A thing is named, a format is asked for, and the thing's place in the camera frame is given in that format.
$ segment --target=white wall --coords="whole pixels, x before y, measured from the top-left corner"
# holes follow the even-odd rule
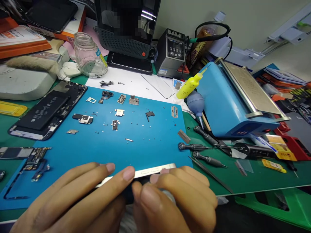
[[[267,37],[311,0],[161,0],[155,38],[166,28],[194,37],[196,27],[213,20],[222,10],[230,28],[233,45],[262,51]],[[255,69],[275,63],[288,72],[311,81],[311,39],[298,46],[285,45],[265,57]]]

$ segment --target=hand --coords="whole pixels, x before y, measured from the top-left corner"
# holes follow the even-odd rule
[[[213,232],[217,199],[209,186],[204,175],[188,166],[163,169],[144,186],[134,182],[134,219],[138,232]],[[176,205],[160,189],[169,191]]]
[[[125,168],[91,192],[114,170],[113,163],[95,162],[69,170],[30,205],[11,233],[118,232],[125,211],[119,194],[134,179],[135,169]]]

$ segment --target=finger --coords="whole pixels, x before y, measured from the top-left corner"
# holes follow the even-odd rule
[[[125,199],[118,196],[87,228],[86,232],[115,232],[120,225],[121,218],[125,212]]]
[[[113,163],[98,166],[79,176],[55,193],[39,210],[34,226],[38,230],[46,230],[63,215],[75,202],[87,195],[95,186],[112,174]]]
[[[191,187],[193,187],[197,192],[199,192],[202,197],[206,198],[209,202],[212,203],[213,207],[217,207],[217,198],[213,191],[203,182],[195,178],[194,176],[190,175],[189,173],[185,172],[180,168],[172,168],[168,170],[170,174],[174,175],[175,177],[179,178],[183,182],[187,183]],[[150,182],[155,184],[160,175],[154,174],[150,177]]]
[[[195,177],[196,179],[198,179],[199,181],[201,181],[203,184],[207,185],[208,187],[210,186],[210,182],[208,181],[207,177],[203,175],[202,173],[198,172],[197,170],[189,166],[182,166],[179,169],[184,170],[185,172],[192,175],[193,177]],[[162,169],[161,174],[169,173],[170,170],[172,169]]]
[[[51,232],[80,232],[85,230],[105,207],[134,179],[132,166],[117,173],[104,185],[73,206],[51,228]]]
[[[142,184],[138,181],[132,184],[132,192],[134,196],[133,217],[136,223],[138,233],[149,232],[148,219],[144,210],[142,209],[142,206],[140,205],[140,192],[142,190],[142,187]]]
[[[189,215],[186,220],[191,231],[194,232],[198,227],[207,229],[208,232],[213,231],[216,224],[215,208],[213,201],[208,201],[208,199],[215,198],[215,196],[209,198],[202,196],[192,186],[172,174],[160,175],[154,185],[159,189],[169,191],[174,196],[182,213]]]
[[[142,188],[138,185],[132,187],[135,193],[140,191],[138,205],[142,207],[147,217],[148,229],[145,228],[144,231],[140,229],[140,232],[190,233],[181,212],[163,192],[148,183]]]

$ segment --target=phone screen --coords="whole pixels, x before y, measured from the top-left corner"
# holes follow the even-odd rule
[[[41,0],[28,12],[27,19],[55,33],[60,33],[77,12],[75,3],[62,0]]]
[[[152,65],[147,60],[141,60],[138,58],[129,57],[123,54],[114,53],[112,55],[111,62],[116,65],[131,67],[138,70],[144,70],[147,72],[152,71]]]

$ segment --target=glass jar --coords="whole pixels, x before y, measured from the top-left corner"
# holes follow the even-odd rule
[[[90,35],[75,33],[74,49],[78,69],[84,75],[99,78],[107,73],[108,65]]]

